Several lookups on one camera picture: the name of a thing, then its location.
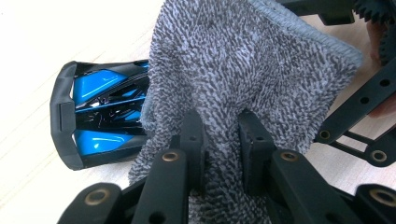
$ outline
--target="black gear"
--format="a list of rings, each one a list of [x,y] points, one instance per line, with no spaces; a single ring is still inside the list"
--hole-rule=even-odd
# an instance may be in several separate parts
[[[390,0],[355,0],[355,12],[364,21],[394,23],[392,4]]]
[[[396,25],[388,26],[379,46],[379,58],[382,65],[387,64],[396,57]]]

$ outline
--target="towel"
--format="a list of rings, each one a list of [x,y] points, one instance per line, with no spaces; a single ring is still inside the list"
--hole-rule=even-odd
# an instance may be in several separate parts
[[[149,64],[141,121],[150,138],[131,184],[195,109],[208,144],[205,195],[190,196],[189,222],[270,223],[265,199],[243,191],[238,114],[254,112],[277,148],[305,153],[361,54],[272,0],[166,0]]]

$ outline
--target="round hole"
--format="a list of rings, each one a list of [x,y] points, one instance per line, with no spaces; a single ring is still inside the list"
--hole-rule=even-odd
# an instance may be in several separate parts
[[[177,161],[178,154],[176,152],[165,153],[165,154],[163,154],[163,160],[164,161]]]
[[[367,105],[369,102],[370,102],[370,99],[368,97],[361,98],[361,104]]]
[[[379,85],[381,85],[382,87],[387,87],[388,85],[390,85],[390,80],[389,79],[383,79],[379,82]]]
[[[327,218],[327,220],[329,220],[331,223],[337,223],[337,224],[345,223],[345,222],[344,222],[344,219],[343,219],[341,216],[339,216],[339,215],[337,215],[337,214],[334,214],[334,213],[328,213],[328,214],[326,214],[326,218]]]
[[[377,162],[386,161],[387,158],[388,158],[388,157],[387,157],[387,154],[385,154],[385,152],[383,152],[383,151],[381,151],[381,150],[373,151],[372,154],[371,154],[371,157],[372,157],[372,159],[373,159],[374,161],[377,161]]]
[[[282,152],[280,154],[280,157],[285,161],[297,161],[298,160],[297,154],[295,154],[293,152]]]
[[[329,131],[321,131],[319,135],[323,139],[329,139],[330,138],[330,132]]]
[[[108,189],[96,189],[85,197],[85,204],[98,205],[105,202],[109,196],[110,191]]]
[[[166,220],[165,215],[161,212],[156,212],[151,214],[148,218],[148,223],[150,224],[161,224],[164,223]]]
[[[389,207],[396,207],[396,195],[383,189],[371,189],[370,196],[377,202]]]

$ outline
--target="gray cloth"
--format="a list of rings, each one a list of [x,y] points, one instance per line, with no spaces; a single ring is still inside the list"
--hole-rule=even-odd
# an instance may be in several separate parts
[[[165,1],[142,111],[153,135],[133,163],[131,183],[147,175],[195,108],[209,143],[206,195],[190,196],[190,223],[269,223],[264,198],[243,192],[237,115],[251,110],[278,148],[304,153],[360,63],[356,49],[275,1]]]

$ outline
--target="table surface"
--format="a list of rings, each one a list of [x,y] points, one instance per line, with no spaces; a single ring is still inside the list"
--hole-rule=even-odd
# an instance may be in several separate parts
[[[97,182],[128,186],[131,161],[71,171],[50,137],[50,96],[62,66],[147,59],[163,0],[4,1],[0,3],[0,222],[54,223],[74,197]],[[364,63],[353,83],[336,99],[339,106],[378,69],[368,56],[365,23],[325,27],[317,16],[308,23],[360,49]],[[354,128],[379,136],[396,122],[364,119]],[[351,140],[346,143],[357,146]],[[332,185],[354,193],[362,183],[396,189],[396,164],[374,168],[331,147],[314,144],[306,154]]]

